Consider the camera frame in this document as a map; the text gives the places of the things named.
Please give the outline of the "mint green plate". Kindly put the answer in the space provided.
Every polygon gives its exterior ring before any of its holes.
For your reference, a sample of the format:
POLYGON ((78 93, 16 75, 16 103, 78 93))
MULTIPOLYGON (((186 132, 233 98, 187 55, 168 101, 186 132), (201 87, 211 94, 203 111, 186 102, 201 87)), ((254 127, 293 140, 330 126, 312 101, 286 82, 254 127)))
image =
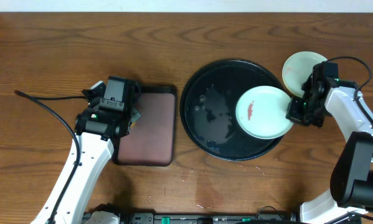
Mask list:
POLYGON ((247 134, 259 139, 275 139, 293 126, 286 118, 291 98, 273 86, 257 86, 246 91, 235 108, 238 125, 247 134))
POLYGON ((313 67, 327 58, 310 51, 297 52, 291 55, 283 65, 282 79, 289 79, 293 82, 293 92, 297 97, 302 97, 304 91, 302 85, 307 81, 313 71, 313 67))

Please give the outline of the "green yellow sponge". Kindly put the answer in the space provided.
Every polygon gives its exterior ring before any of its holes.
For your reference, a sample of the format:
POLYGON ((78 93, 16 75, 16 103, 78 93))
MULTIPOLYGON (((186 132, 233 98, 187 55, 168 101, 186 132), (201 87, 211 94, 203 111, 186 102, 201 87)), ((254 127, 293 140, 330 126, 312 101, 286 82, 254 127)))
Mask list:
POLYGON ((133 108, 131 110, 130 127, 132 127, 135 124, 135 122, 137 122, 137 120, 140 119, 140 117, 141 117, 140 112, 137 109, 133 108))

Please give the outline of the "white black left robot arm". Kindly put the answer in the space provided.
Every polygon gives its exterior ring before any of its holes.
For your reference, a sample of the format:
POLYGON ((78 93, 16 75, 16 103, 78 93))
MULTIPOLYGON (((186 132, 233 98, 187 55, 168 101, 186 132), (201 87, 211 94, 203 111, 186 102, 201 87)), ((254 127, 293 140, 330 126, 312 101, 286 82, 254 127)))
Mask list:
POLYGON ((34 223, 81 223, 100 173, 140 117, 139 82, 109 77, 82 93, 88 106, 75 119, 68 158, 34 223))

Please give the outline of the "mint green plate top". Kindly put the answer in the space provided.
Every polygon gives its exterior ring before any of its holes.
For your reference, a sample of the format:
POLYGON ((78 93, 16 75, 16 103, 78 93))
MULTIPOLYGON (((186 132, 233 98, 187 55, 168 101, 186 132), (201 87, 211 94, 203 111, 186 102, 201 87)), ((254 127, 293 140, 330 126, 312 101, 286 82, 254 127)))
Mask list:
POLYGON ((289 79, 293 82, 293 92, 297 97, 302 97, 304 91, 302 85, 307 81, 313 71, 313 67, 327 58, 310 51, 297 52, 291 55, 283 65, 282 79, 289 79))

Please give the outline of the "black rectangular tray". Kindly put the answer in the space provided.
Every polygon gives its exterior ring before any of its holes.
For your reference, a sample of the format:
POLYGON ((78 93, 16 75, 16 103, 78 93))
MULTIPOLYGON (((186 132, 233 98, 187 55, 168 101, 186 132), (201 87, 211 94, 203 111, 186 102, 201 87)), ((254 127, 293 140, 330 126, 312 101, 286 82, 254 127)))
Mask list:
POLYGON ((135 104, 140 118, 120 139, 112 161, 123 166, 166 167, 172 162, 176 119, 176 87, 145 85, 135 104))

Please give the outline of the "round black tray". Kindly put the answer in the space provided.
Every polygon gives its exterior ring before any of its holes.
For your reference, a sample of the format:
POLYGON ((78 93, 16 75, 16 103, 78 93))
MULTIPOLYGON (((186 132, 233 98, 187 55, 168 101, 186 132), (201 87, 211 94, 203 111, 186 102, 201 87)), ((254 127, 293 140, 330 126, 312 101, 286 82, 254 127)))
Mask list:
POLYGON ((186 83, 180 100, 182 125, 190 139, 211 156, 229 161, 258 158, 280 141, 259 139, 238 124, 238 99, 257 86, 282 89, 265 67, 247 60, 218 60, 198 71, 186 83))

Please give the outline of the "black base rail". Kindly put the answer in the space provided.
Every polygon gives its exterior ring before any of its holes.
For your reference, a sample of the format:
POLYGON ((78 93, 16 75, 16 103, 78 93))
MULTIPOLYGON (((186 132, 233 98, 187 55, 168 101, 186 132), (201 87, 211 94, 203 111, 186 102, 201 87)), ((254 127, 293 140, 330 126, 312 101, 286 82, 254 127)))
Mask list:
POLYGON ((234 223, 297 223, 285 215, 261 214, 232 215, 155 215, 152 213, 132 213, 120 215, 119 224, 234 224, 234 223))

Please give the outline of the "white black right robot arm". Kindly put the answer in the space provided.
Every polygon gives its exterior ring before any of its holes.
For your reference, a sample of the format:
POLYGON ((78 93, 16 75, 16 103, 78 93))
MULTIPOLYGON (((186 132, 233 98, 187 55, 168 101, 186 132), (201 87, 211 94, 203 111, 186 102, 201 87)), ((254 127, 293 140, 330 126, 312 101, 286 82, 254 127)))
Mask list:
POLYGON ((335 119, 346 145, 333 169, 330 188, 300 206, 301 223, 357 223, 373 221, 373 113, 361 86, 341 80, 334 59, 313 67, 302 84, 302 97, 294 96, 286 118, 302 126, 322 127, 335 119))

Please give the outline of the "yellow plate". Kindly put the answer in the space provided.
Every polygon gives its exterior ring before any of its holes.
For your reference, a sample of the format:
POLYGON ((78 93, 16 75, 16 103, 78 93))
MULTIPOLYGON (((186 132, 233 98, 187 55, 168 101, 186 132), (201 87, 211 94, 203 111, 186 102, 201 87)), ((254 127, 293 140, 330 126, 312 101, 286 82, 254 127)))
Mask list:
POLYGON ((293 92, 293 82, 289 79, 283 79, 283 84, 284 86, 286 87, 286 89, 293 95, 294 92, 293 92))

